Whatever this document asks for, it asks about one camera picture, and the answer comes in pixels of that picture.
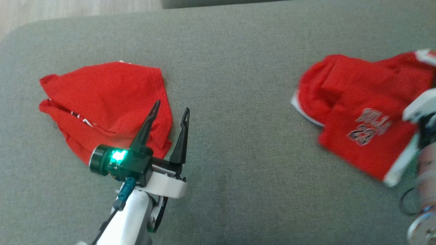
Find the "gray couch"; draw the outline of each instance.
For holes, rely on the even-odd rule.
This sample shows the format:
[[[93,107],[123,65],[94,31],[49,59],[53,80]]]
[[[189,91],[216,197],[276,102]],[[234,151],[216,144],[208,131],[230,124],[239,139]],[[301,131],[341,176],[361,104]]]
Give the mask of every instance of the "gray couch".
[[[164,9],[187,8],[187,7],[204,7],[226,4],[241,3],[261,3],[273,2],[278,0],[161,0]]]
[[[431,0],[301,0],[42,21],[0,43],[0,244],[90,242],[119,183],[92,174],[49,116],[39,78],[124,61],[160,67],[174,116],[191,109],[188,192],[157,245],[406,244],[389,189],[317,144],[290,105],[325,55],[371,61],[436,47]]]

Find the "green led light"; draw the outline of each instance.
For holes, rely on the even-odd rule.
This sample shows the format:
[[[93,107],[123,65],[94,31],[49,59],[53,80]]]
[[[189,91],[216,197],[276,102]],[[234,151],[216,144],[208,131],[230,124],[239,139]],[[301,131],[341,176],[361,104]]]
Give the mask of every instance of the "green led light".
[[[121,163],[126,157],[127,150],[114,150],[112,151],[112,157],[110,159],[111,162]]]

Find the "folded red cloth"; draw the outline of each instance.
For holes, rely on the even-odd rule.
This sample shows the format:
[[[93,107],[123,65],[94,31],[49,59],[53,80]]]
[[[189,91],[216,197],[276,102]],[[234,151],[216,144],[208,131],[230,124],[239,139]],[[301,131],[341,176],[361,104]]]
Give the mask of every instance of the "folded red cloth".
[[[321,145],[388,186],[417,151],[416,127],[402,121],[402,112],[432,87],[436,72],[417,54],[377,62],[329,55],[302,76],[293,98],[303,115],[324,126]]]
[[[170,149],[173,120],[159,68],[112,62],[48,75],[40,83],[49,99],[39,109],[85,164],[99,144],[128,148],[157,100],[160,109],[146,144],[159,158]]]

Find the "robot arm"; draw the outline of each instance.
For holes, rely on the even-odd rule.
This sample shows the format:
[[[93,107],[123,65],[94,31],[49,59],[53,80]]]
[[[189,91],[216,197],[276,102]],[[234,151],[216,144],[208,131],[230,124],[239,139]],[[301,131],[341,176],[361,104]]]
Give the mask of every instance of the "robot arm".
[[[421,211],[410,225],[411,245],[436,245],[436,88],[427,90],[403,112],[419,128],[418,178]]]
[[[185,195],[186,178],[180,174],[186,161],[190,111],[186,108],[177,144],[166,161],[153,157],[145,145],[159,106],[157,101],[128,150],[99,145],[91,155],[92,172],[122,182],[111,216],[91,245],[151,245],[149,232],[158,229],[168,198]]]

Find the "black cable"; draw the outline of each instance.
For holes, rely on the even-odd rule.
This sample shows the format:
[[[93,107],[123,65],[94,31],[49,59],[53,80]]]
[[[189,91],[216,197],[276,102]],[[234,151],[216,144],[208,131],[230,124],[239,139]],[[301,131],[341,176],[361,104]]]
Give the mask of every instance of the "black cable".
[[[415,188],[410,188],[408,189],[400,198],[400,210],[403,214],[408,215],[408,216],[415,216],[418,214],[418,212],[412,213],[409,212],[405,207],[404,207],[404,198],[407,196],[407,194],[409,194],[412,190],[414,190]]]
[[[100,237],[102,236],[103,232],[106,230],[106,227],[108,226],[109,222],[112,220],[112,218],[115,216],[115,214],[118,212],[118,209],[116,208],[113,213],[110,215],[107,221],[103,222],[102,226],[100,226],[100,233],[97,235],[95,240],[91,243],[91,245],[96,245]]]

